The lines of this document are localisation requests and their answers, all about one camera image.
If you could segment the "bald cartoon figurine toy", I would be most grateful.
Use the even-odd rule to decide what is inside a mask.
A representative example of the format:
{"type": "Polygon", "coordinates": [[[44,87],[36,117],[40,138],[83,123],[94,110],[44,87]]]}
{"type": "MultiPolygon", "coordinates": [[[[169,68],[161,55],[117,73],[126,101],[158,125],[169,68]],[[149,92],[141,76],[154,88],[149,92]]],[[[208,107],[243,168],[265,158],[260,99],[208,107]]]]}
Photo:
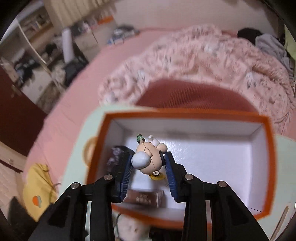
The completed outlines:
{"type": "Polygon", "coordinates": [[[153,135],[148,136],[146,141],[142,134],[137,135],[137,143],[138,147],[131,160],[133,168],[149,175],[152,180],[164,180],[165,175],[159,170],[165,165],[164,154],[168,150],[166,144],[153,135]]]}

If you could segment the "tan round plush toy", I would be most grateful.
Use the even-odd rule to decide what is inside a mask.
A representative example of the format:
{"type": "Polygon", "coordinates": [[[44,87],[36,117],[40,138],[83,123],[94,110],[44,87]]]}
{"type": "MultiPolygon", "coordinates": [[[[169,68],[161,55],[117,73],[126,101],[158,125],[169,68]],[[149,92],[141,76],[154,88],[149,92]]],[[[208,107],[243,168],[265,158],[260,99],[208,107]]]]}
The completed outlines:
{"type": "Polygon", "coordinates": [[[124,214],[116,218],[116,231],[120,240],[149,240],[150,229],[150,226],[124,214]]]}

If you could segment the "orange cardboard box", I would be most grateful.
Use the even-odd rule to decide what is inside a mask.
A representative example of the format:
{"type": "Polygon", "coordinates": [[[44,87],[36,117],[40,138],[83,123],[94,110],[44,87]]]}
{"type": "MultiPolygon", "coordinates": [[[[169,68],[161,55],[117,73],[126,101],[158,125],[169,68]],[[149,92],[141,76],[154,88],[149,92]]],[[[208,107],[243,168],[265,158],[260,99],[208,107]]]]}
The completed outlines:
{"type": "Polygon", "coordinates": [[[100,119],[86,182],[106,174],[112,147],[135,150],[138,134],[166,144],[187,173],[207,183],[226,182],[256,219],[271,213],[276,155],[267,116],[201,109],[108,111],[100,119]]]}

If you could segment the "dark patterned pouch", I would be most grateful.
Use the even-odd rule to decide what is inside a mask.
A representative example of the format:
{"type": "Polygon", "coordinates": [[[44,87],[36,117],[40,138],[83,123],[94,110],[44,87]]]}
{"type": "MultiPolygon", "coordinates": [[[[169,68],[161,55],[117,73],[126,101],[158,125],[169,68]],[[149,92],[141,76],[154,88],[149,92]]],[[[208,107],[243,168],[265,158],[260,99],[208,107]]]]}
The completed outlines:
{"type": "Polygon", "coordinates": [[[113,146],[111,148],[110,155],[106,163],[106,169],[108,173],[111,173],[113,167],[119,164],[123,153],[130,153],[133,156],[135,154],[135,151],[126,146],[113,146]]]}

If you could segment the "brown chocolate box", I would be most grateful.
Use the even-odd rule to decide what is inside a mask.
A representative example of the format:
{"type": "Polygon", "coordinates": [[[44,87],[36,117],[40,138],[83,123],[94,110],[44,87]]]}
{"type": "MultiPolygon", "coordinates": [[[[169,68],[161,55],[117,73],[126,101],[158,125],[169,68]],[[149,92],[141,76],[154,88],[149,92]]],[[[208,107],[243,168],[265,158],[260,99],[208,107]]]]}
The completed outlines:
{"type": "Polygon", "coordinates": [[[127,191],[124,202],[150,207],[160,207],[164,196],[163,190],[132,190],[127,191]]]}

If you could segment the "yellow cartoon cushion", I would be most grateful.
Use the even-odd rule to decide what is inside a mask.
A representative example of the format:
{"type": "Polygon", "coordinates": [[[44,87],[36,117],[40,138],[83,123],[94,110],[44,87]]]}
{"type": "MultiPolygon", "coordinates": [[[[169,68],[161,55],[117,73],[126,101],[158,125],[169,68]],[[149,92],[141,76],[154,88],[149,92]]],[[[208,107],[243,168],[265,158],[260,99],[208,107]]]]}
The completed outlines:
{"type": "Polygon", "coordinates": [[[25,209],[34,221],[38,221],[48,206],[57,200],[49,168],[43,164],[33,164],[27,173],[23,188],[25,209]]]}

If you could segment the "pink floral blanket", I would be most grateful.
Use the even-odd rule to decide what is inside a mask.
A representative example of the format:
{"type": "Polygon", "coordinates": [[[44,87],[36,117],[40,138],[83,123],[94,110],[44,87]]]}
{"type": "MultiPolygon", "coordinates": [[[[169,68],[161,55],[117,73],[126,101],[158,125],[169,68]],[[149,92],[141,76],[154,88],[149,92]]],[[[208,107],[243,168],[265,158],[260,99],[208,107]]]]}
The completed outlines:
{"type": "Polygon", "coordinates": [[[100,104],[136,103],[148,86],[168,78],[233,90],[270,117],[284,135],[295,98],[287,69],[274,56],[214,25],[195,25],[153,42],[113,70],[98,88],[100,104]]]}

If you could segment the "white drawer cabinet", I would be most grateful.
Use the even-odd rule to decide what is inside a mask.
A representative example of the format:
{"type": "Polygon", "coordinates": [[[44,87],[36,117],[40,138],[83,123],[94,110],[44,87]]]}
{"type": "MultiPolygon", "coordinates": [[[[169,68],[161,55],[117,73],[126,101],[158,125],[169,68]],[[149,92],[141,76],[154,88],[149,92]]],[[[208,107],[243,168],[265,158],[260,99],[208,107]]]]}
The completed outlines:
{"type": "Polygon", "coordinates": [[[112,20],[108,23],[98,25],[97,28],[89,33],[83,33],[75,37],[74,41],[85,58],[91,62],[107,44],[107,41],[111,38],[116,27],[117,24],[115,20],[112,20]]]}

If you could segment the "grey clothes pile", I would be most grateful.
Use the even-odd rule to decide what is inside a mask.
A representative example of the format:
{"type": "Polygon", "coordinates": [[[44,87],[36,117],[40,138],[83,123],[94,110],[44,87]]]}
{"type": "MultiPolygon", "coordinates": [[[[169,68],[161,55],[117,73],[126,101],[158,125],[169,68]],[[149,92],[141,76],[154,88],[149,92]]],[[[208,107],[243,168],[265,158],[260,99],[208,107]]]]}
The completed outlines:
{"type": "Polygon", "coordinates": [[[274,56],[286,68],[290,78],[294,75],[294,64],[284,46],[271,34],[262,34],[255,38],[255,46],[262,52],[274,56]]]}

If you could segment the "white paper roll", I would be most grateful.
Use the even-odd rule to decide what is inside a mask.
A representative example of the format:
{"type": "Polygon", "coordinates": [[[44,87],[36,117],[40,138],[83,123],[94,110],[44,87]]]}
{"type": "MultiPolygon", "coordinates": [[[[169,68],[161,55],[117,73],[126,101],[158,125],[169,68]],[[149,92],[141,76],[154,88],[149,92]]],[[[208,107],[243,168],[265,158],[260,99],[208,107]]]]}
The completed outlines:
{"type": "Polygon", "coordinates": [[[75,57],[74,50],[73,50],[72,34],[71,34],[70,28],[64,28],[62,30],[62,50],[63,50],[64,61],[66,64],[68,64],[75,57]]]}

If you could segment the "yellow-green hanging garment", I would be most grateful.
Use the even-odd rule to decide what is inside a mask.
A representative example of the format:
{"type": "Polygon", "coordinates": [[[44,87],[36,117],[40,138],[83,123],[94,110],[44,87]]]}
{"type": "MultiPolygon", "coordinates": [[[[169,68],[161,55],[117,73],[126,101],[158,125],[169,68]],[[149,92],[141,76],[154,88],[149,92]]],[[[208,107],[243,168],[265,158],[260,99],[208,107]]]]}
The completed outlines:
{"type": "Polygon", "coordinates": [[[290,54],[290,56],[296,60],[296,42],[287,26],[285,26],[285,49],[290,54]]]}

